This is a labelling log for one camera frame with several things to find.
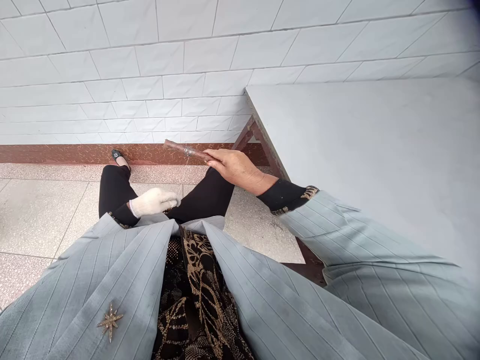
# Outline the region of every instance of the suit jacket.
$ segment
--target suit jacket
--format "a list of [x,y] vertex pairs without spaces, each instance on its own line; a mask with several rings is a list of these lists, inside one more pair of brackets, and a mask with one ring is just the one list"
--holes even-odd
[[[241,246],[220,216],[184,224],[208,236],[257,359],[476,359],[478,298],[459,267],[324,191],[280,218],[325,263],[326,288]],[[0,359],[149,359],[178,230],[105,214],[1,313]],[[97,327],[110,302],[111,343]]]

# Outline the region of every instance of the black cuff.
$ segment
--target black cuff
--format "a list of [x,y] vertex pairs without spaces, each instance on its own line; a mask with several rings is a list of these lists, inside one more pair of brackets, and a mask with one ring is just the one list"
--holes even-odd
[[132,211],[127,206],[127,203],[124,203],[117,210],[112,211],[110,216],[123,228],[132,228],[139,222],[139,218],[136,218]]
[[257,197],[268,206],[272,213],[283,208],[288,208],[289,211],[292,211],[307,202],[306,198],[302,198],[305,191],[307,191],[305,187],[300,187],[287,180],[278,179],[271,188]]

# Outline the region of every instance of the white knit glove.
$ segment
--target white knit glove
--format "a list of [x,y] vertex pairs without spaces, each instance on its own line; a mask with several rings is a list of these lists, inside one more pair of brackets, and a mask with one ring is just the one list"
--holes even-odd
[[143,215],[159,214],[179,205],[180,198],[176,193],[165,191],[159,187],[153,187],[139,197],[130,200],[131,213],[138,219]]

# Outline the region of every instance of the wooden baton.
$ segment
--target wooden baton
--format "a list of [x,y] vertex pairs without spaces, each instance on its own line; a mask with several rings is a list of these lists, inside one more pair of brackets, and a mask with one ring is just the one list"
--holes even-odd
[[205,163],[209,162],[210,160],[216,160],[215,158],[211,157],[208,155],[206,152],[201,152],[193,147],[178,144],[176,142],[170,141],[170,140],[165,140],[165,143],[163,144],[163,147],[166,149],[171,149],[178,151],[179,153],[183,153],[184,155],[188,157],[194,157],[197,159],[203,160]]

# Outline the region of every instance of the gold star brooch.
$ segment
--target gold star brooch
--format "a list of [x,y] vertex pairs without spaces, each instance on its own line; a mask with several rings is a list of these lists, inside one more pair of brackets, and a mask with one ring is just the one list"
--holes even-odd
[[105,334],[107,330],[109,330],[108,338],[110,339],[110,343],[112,342],[112,333],[114,331],[113,327],[116,327],[116,328],[119,327],[115,321],[120,320],[121,318],[124,317],[123,315],[117,316],[117,311],[118,309],[115,310],[115,312],[113,312],[112,303],[110,303],[110,313],[105,314],[105,320],[96,326],[97,328],[103,327],[103,326],[105,327],[105,329],[101,333],[102,335]]

